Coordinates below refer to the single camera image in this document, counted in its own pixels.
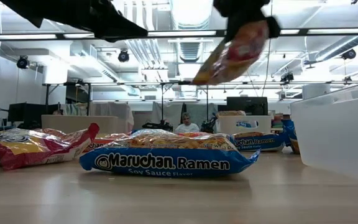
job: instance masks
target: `translucent container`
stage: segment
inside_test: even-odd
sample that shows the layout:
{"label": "translucent container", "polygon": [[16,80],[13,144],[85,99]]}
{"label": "translucent container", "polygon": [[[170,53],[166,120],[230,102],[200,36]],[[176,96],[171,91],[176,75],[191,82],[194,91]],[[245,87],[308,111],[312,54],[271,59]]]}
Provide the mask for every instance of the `translucent container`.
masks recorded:
{"label": "translucent container", "polygon": [[358,179],[358,85],[291,104],[304,164]]}
{"label": "translucent container", "polygon": [[271,127],[271,116],[220,116],[216,121],[216,131],[225,134],[270,133]]}

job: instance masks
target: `ceiling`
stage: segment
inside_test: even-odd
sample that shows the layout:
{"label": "ceiling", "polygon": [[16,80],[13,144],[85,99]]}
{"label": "ceiling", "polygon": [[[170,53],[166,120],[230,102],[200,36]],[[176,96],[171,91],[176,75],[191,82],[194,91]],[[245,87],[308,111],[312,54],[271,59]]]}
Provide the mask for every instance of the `ceiling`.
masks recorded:
{"label": "ceiling", "polygon": [[[121,9],[124,6],[124,15],[128,16],[128,7],[130,2],[133,3],[134,20],[137,18],[139,12],[137,6],[142,4],[142,18],[143,24],[149,29],[147,17],[151,15],[152,25],[156,30],[173,30],[177,29],[175,26],[178,19],[186,21],[200,21],[202,16],[207,16],[208,29],[224,29],[226,20],[222,18],[215,10],[211,10],[209,16],[209,7],[212,0],[197,0],[197,4],[190,0],[180,0],[187,6],[192,8],[175,6],[175,1],[178,0],[115,0],[113,4]],[[148,11],[147,4],[152,3],[152,11]],[[358,27],[358,3],[351,4],[347,0],[273,0],[264,7],[266,15],[272,14],[277,18],[283,28],[323,28],[323,27]],[[206,12],[197,13],[200,7],[206,8]],[[177,10],[173,17],[171,10]],[[57,33],[57,32],[82,32],[70,26],[59,24],[54,21],[44,20],[42,27],[37,29],[30,22],[18,16],[8,7],[4,7],[0,3],[0,33],[15,34],[15,33]],[[253,64],[250,69],[235,81],[249,81],[264,82],[264,81],[280,81],[280,77],[292,72],[295,76],[295,81],[328,81],[328,80],[343,80],[345,76],[354,75],[353,80],[358,80],[358,45],[354,46],[357,55],[354,59],[344,61],[340,57],[333,57],[329,60],[313,64],[312,69],[306,69],[308,65],[303,65],[305,60],[311,60],[314,54],[326,49],[344,37],[340,36],[312,36],[312,37],[279,37],[266,41],[264,53],[261,55],[258,62]],[[48,49],[53,55],[56,55],[59,60],[64,60],[70,65],[68,73],[69,78],[82,78],[90,82],[111,82],[111,79],[106,78],[100,72],[100,69],[95,69],[94,62],[90,62],[81,58],[83,54],[74,54],[73,52],[81,49],[80,52],[89,52],[89,46],[93,46],[98,51],[97,61],[101,62],[103,67],[112,71],[120,80],[125,82],[141,82],[147,79],[148,82],[168,81],[168,80],[183,80],[195,76],[197,68],[204,62],[209,54],[217,46],[220,38],[205,38],[200,40],[202,44],[192,45],[200,47],[199,59],[196,63],[185,63],[179,57],[184,51],[180,50],[180,45],[175,42],[175,39],[158,39],[156,40],[159,56],[161,58],[160,64],[165,66],[164,70],[159,70],[159,77],[155,78],[157,72],[156,68],[147,70],[142,63],[136,59],[132,54],[132,49],[128,46],[128,41],[119,41],[116,43],[109,43],[104,40],[76,40],[76,41],[25,41],[25,42],[3,42],[1,48],[6,55],[16,57],[19,49]],[[121,49],[129,49],[129,61],[120,62],[117,57]],[[148,51],[149,58],[152,60],[153,55]],[[241,89],[249,88],[250,86],[216,86],[226,91],[231,88]],[[278,98],[277,92],[282,89],[279,85],[270,86],[266,90],[269,98]],[[289,85],[289,88],[298,90],[298,86]],[[333,88],[342,88],[343,85],[336,85]],[[94,91],[123,91],[121,87],[95,87]],[[242,94],[258,95],[258,91],[262,90],[244,90]],[[233,95],[238,95],[238,91],[232,92]]]}

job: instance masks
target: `ceiling duct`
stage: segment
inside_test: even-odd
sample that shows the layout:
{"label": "ceiling duct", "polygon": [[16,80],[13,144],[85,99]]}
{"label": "ceiling duct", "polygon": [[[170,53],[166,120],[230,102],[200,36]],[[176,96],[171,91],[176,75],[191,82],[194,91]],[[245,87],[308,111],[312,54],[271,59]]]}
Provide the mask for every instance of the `ceiling duct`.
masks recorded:
{"label": "ceiling duct", "polygon": [[[206,30],[212,12],[212,0],[170,0],[172,24],[175,30]],[[179,43],[178,53],[184,62],[196,62],[203,43]]]}
{"label": "ceiling duct", "polygon": [[[94,69],[96,69],[102,75],[110,78],[113,82],[123,82],[118,74],[109,68],[104,62],[98,59],[98,51],[92,45],[83,45],[80,42],[74,42],[70,45],[70,54],[77,57],[86,57],[92,63]],[[120,87],[127,91],[128,95],[140,96],[140,90],[131,86],[120,85]]]}
{"label": "ceiling duct", "polygon": [[356,46],[358,46],[358,36],[344,37],[324,50],[318,52],[314,56],[314,61],[310,61],[309,63],[323,62],[325,60],[341,55]]}

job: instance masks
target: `person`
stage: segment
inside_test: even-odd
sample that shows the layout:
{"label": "person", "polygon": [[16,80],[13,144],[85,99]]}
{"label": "person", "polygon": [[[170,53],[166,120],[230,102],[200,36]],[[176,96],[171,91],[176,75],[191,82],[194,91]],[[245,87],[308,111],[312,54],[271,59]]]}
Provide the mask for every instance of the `person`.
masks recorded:
{"label": "person", "polygon": [[197,124],[194,124],[190,121],[190,115],[188,113],[183,113],[181,116],[183,124],[179,125],[175,133],[189,133],[189,132],[199,132]]}

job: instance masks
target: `table surface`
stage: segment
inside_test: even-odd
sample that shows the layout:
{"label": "table surface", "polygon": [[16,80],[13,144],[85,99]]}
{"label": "table surface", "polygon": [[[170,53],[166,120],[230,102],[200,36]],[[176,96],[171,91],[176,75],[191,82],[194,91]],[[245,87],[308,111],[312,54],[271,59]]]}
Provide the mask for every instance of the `table surface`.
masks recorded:
{"label": "table surface", "polygon": [[358,223],[358,180],[262,154],[217,179],[83,170],[73,161],[2,172],[0,223]]}

